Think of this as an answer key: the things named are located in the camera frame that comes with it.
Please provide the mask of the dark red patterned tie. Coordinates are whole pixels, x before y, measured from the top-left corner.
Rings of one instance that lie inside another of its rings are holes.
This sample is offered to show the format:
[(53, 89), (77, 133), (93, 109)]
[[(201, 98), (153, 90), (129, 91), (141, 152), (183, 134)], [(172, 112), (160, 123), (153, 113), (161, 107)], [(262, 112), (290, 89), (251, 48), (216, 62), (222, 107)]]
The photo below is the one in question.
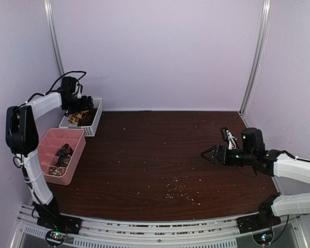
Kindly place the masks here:
[(82, 118), (78, 121), (78, 126), (91, 126), (93, 123), (93, 120), (95, 118), (97, 108), (93, 108), (91, 110), (88, 110), (85, 114), (82, 115)]

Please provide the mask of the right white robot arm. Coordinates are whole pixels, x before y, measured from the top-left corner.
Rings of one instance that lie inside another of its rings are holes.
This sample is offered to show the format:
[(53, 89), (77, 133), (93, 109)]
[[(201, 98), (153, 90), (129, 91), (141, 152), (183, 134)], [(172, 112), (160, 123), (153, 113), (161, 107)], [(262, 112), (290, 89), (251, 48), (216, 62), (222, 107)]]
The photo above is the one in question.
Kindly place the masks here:
[[(241, 131), (242, 146), (227, 128), (221, 129), (226, 145), (214, 145), (201, 152), (201, 157), (212, 164), (251, 166), (253, 171), (270, 177), (283, 177), (310, 184), (310, 160), (292, 155), (286, 150), (267, 150), (262, 131), (246, 128)], [(310, 214), (310, 193), (270, 196), (255, 215), (259, 228), (267, 227), (274, 217), (291, 214)]]

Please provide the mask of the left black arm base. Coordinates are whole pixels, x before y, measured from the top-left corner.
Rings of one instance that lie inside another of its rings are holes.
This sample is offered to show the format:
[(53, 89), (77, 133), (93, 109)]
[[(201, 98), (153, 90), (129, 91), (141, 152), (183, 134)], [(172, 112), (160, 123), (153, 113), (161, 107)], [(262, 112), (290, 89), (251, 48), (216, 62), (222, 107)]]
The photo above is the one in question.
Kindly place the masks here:
[(65, 234), (79, 234), (82, 219), (61, 214), (56, 204), (40, 205), (33, 203), (39, 217), (37, 225)]

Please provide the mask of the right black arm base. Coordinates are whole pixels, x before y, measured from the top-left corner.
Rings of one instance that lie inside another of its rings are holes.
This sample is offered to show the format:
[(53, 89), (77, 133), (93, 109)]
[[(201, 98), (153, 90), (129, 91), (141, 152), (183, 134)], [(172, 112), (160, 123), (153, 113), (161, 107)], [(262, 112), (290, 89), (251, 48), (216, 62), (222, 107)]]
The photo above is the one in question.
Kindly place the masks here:
[(278, 195), (269, 196), (258, 207), (257, 214), (251, 214), (236, 219), (241, 234), (270, 228), (281, 223), (281, 218), (275, 216), (272, 211), (272, 204)]

